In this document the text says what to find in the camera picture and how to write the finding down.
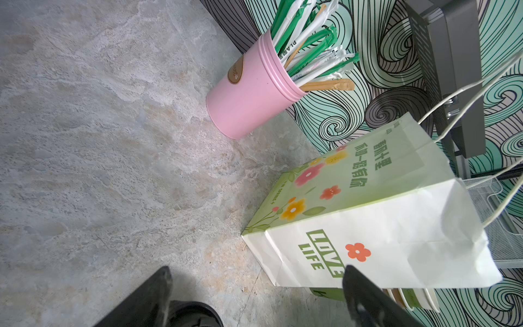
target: pink container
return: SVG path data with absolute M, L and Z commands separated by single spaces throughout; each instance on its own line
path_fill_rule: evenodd
M 207 110 L 223 134 L 240 139 L 305 94 L 283 68 L 267 32 L 209 92 Z

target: wire mesh basket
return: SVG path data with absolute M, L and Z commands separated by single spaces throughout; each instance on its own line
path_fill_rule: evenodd
M 465 185 L 484 179 L 485 182 L 468 189 L 472 202 L 481 221 L 485 221 L 501 203 L 497 195 L 503 187 L 497 178 L 487 177 L 465 179 Z M 498 268 L 523 267 L 523 235 L 518 233 L 510 215 L 502 214 L 485 228 L 489 249 Z

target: green straw wrapper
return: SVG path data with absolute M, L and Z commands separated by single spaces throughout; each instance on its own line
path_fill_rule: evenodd
M 314 42 L 317 42 L 321 39 L 323 39 L 324 37 L 326 37 L 327 35 L 329 34 L 329 28 L 328 27 L 325 27 L 324 29 L 322 29 L 321 31 L 319 31 L 318 33 L 314 33 L 313 35 L 309 36 L 306 40 L 305 40 L 305 43 L 302 45 L 302 49 L 310 46 L 311 44 L 313 44 Z
M 359 53 L 356 52 L 356 54 L 354 55 L 354 57 L 352 58 L 349 58 L 347 61 L 344 61 L 344 62 L 341 62 L 339 64 L 337 64 L 336 66 L 332 67 L 331 69 L 329 69 L 328 71 L 326 71 L 325 73 L 321 74 L 320 76 L 318 77 L 323 77 L 323 76 L 327 76 L 329 74 L 332 74 L 334 72 L 337 72 L 340 68 L 342 68 L 343 66 L 351 63 L 351 62 L 358 62 L 359 61 Z
M 305 66 L 307 66 L 311 61 L 313 61 L 320 53 L 325 51 L 328 47 L 332 46 L 338 40 L 338 33 L 336 31 L 336 26 L 332 25 L 327 28 L 328 35 L 325 37 L 320 44 L 318 44 L 314 49 L 309 53 L 303 56 L 303 59 L 300 60 L 291 70 L 289 70 L 289 76 L 294 76 L 299 73 Z
M 320 11 L 320 4 L 316 4 L 316 9 L 318 9 L 318 11 Z M 307 26 L 310 25 L 310 23 L 312 23 L 312 21 L 316 18 L 316 15 L 317 15 L 317 12 L 314 11 L 314 9 L 311 11 L 311 14 L 309 15 L 309 17 L 307 18 L 307 21 L 305 22 L 305 25 L 303 26 L 303 29 L 302 31 L 307 28 Z
M 303 16 L 303 11 L 305 10 L 305 6 L 307 5 L 307 0 L 303 1 L 303 4 L 296 12 L 296 15 L 292 19 L 291 23 L 281 36 L 280 40 L 274 47 L 276 49 L 276 52 L 279 54 L 281 49 L 285 49 L 285 46 L 287 45 L 287 41 L 289 40 L 289 37 L 291 36 L 292 32 L 294 31 L 294 28 L 298 24 L 298 20 L 300 20 L 301 16 Z
M 272 23 L 272 26 L 270 27 L 270 37 L 273 39 L 276 35 L 276 32 L 281 26 L 281 23 L 283 23 L 283 20 L 287 16 L 287 13 L 289 12 L 289 9 L 291 8 L 292 3 L 294 0 L 281 0 L 280 5 L 278 6 L 278 10 L 276 10 L 276 16 L 274 17 L 274 22 Z

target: paper bag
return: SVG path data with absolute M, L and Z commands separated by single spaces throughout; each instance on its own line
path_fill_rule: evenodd
M 381 288 L 501 280 L 463 182 L 410 114 L 285 172 L 242 237 L 277 286 Z

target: white string handle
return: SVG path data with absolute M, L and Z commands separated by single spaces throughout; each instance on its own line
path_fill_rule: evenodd
M 498 172 L 497 174 L 491 175 L 487 179 L 480 179 L 479 181 L 477 181 L 475 183 L 467 185 L 467 188 L 471 188 L 471 187 L 477 186 L 479 184 L 482 184 L 482 183 L 484 183 L 486 181 L 490 181 L 492 178 L 496 178 L 496 177 L 500 176 L 501 174 L 508 172 L 509 170 L 511 170 L 512 168 L 517 166 L 521 161 L 523 161 L 523 156 L 521 158 L 519 158 L 515 163 L 513 163 L 512 165 L 506 167 L 505 169 L 503 169 L 502 171 Z
M 492 78 L 494 75 L 498 74 L 499 72 L 503 71 L 503 74 L 506 73 L 506 71 L 508 71 L 508 69 L 511 68 L 511 66 L 519 60 L 519 58 L 523 55 L 523 50 L 522 51 L 519 51 L 519 52 L 516 52 L 515 54 L 513 54 L 510 58 L 508 58 L 505 62 L 503 62 L 501 65 L 499 65 L 495 70 L 493 70 L 489 75 L 485 76 L 484 78 L 480 79 L 479 81 L 477 82 L 474 82 L 474 83 L 471 83 L 469 85 L 466 85 L 458 90 L 456 90 L 454 93 L 451 93 L 450 95 L 446 96 L 445 98 L 443 98 L 443 100 L 441 100 L 440 102 L 438 102 L 434 107 L 432 107 L 431 110 L 429 110 L 419 121 L 418 121 L 418 124 L 421 124 L 425 119 L 427 119 L 428 116 L 430 116 L 434 111 L 436 111 L 440 106 L 442 106 L 443 104 L 445 104 L 445 102 L 447 102 L 448 100 L 454 98 L 455 96 L 457 96 L 458 94 L 460 94 L 461 92 L 463 91 L 466 91 L 468 90 L 469 88 L 471 87 L 475 87 L 476 85 L 479 85 L 479 84 L 482 84 L 483 82 L 489 80 L 490 78 Z M 462 112 L 462 115 L 463 116 L 466 112 L 466 110 L 468 110 L 468 108 L 463 108 L 463 110 L 461 110 Z
M 502 66 L 505 66 L 505 69 L 502 69 L 502 71 L 496 75 L 496 77 L 494 77 L 493 79 L 491 79 L 485 86 L 483 86 L 481 88 L 481 90 L 476 93 L 470 100 L 469 102 L 467 102 L 467 104 L 461 109 L 461 111 L 459 112 L 459 114 L 456 115 L 456 117 L 454 118 L 454 120 L 448 124 L 448 126 L 443 130 L 443 132 L 441 133 L 441 135 L 434 141 L 434 142 L 439 142 L 441 141 L 445 136 L 447 136 L 447 134 L 450 132 L 450 130 L 452 129 L 452 127 L 454 127 L 454 125 L 458 122 L 458 120 L 461 119 L 461 117 L 463 117 L 463 115 L 465 115 L 465 113 L 467 113 L 467 111 L 470 109 L 470 107 L 472 107 L 472 105 L 474 104 L 474 102 L 476 102 L 476 100 L 478 100 L 479 98 L 482 98 L 483 95 L 488 91 L 489 88 L 491 88 L 492 85 L 496 84 L 496 82 L 501 78 L 503 77 L 503 75 L 505 75 L 505 73 L 510 70 L 510 68 L 512 68 L 512 65 L 514 65 L 518 60 L 519 58 L 521 58 L 523 56 L 523 50 L 520 50 L 518 51 L 516 54 L 514 54 L 513 56 L 511 56 L 507 61 L 505 61 L 505 63 L 502 64 Z
M 492 213 L 492 215 L 490 217 L 487 218 L 487 220 L 485 220 L 483 222 L 483 228 L 487 227 L 488 225 L 490 225 L 494 220 L 496 220 L 496 218 L 501 215 L 501 213 L 503 212 L 503 210 L 505 210 L 505 208 L 508 206 L 508 204 L 510 203 L 510 200 L 512 200 L 512 198 L 516 195 L 516 193 L 518 193 L 519 191 L 519 188 L 521 187 L 521 185 L 523 185 L 523 177 L 520 177 L 516 183 L 516 185 L 510 190 L 510 193 L 507 195 L 507 197 L 505 198 L 505 200 L 503 200 L 503 202 L 501 202 L 501 204 L 497 207 L 497 209 Z

